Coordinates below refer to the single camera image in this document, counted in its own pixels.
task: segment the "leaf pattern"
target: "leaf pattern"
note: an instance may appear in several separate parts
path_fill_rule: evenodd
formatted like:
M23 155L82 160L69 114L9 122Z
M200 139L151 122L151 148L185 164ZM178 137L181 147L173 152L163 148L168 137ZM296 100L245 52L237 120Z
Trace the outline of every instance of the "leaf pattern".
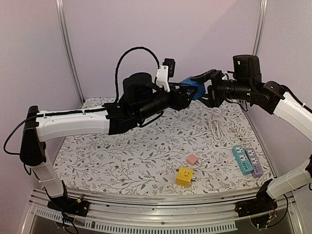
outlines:
M95 107L114 98L90 98L83 108ZM241 140L233 129L243 127L251 136L264 175L254 179L243 175L225 138L216 142L208 127L212 114L236 145ZM186 158L195 154L194 166ZM266 157L244 113L237 105L224 102L220 108L207 108L194 101L182 111L167 109L164 115L144 128L124 134L80 135L65 139L54 163L58 176L67 186L91 192L132 195L190 195L219 193L259 187L272 178ZM189 188L175 184L180 167L194 170Z

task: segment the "yellow power adapter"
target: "yellow power adapter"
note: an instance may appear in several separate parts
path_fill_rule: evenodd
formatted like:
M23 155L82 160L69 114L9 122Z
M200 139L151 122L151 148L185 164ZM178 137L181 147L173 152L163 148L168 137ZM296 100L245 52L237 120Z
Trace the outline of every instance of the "yellow power adapter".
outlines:
M194 171L191 169L180 167L175 183L188 188L191 185L193 173Z

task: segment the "power strip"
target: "power strip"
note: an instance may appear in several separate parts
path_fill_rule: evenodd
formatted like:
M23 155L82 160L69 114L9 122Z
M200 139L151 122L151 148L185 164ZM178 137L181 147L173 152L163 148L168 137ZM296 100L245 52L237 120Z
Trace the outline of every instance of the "power strip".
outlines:
M257 155L255 154L254 149L248 148L248 149L245 149L245 152L253 166L253 171L252 171L253 178L261 177L263 175L263 169L261 167L261 164L259 162Z
M250 174L253 171L253 167L243 147L241 145L236 145L233 147L232 152L239 165L240 170L242 171L242 174L243 175Z

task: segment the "white wall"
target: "white wall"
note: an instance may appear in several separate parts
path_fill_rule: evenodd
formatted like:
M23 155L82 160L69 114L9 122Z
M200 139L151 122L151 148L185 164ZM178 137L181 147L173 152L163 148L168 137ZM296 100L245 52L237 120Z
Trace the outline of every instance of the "white wall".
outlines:
M312 107L312 3L310 0L269 1L260 65L263 81L287 85ZM258 107L249 111L279 175L297 167L312 154L312 144L286 122ZM312 193L295 193L306 230L312 229Z
M0 7L0 145L25 119L28 107L78 108L53 0L1 1ZM8 145L20 150L21 131ZM60 140L48 143L53 156ZM0 233L16 234L35 180L18 156L0 150Z
M134 46L176 61L179 81L213 68L232 69L232 56L253 49L259 0L64 1L69 37L86 97L114 97L115 67ZM147 52L124 59L119 83L156 73Z

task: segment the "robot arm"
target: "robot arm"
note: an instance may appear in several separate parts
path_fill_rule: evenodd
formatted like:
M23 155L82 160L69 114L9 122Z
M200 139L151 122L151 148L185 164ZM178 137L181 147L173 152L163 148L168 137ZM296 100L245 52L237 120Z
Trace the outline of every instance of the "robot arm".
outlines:
M261 82L259 59L257 56L234 56L234 79L223 80L221 71L210 70L193 80L206 82L208 94L199 100L208 107L219 107L228 99L238 99L258 105L271 115L287 121L312 141L312 111L301 103L284 85L274 81ZM287 192L312 183L312 156L301 166L287 174L265 182L256 199L239 202L235 210L240 216L253 215L277 207L275 199Z
M224 79L221 71L210 70L180 84L168 83L173 76L174 61L165 60L160 66L155 83L151 75L136 73L123 81L124 95L119 102L84 110L64 112L38 111L29 108L24 127L20 159L32 168L49 195L48 207L70 214L86 216L89 203L69 198L66 187L55 174L46 155L45 142L64 136L79 134L120 134L135 127L143 127L144 121L163 110L182 110L197 99L207 107L219 107L228 99L239 99L251 105L259 105L269 114L287 121L312 141L312 113L295 98L292 92L274 81L261 82L259 60L256 56L234 56L234 80ZM204 83L211 80L208 93ZM312 159L284 176L263 184L256 199L237 203L235 210L240 216L268 211L276 207L275 199L287 192L312 182Z
M81 134L120 134L143 127L156 120L166 108L187 108L197 87L168 83L174 61L166 59L157 73L156 84L147 73L136 73L123 81L124 94L119 102L71 111L28 110L20 149L20 159L35 173L50 198L48 207L66 213L86 216L89 202L69 198L64 183L58 178L45 150L45 142L57 137ZM155 114L158 116L144 124Z

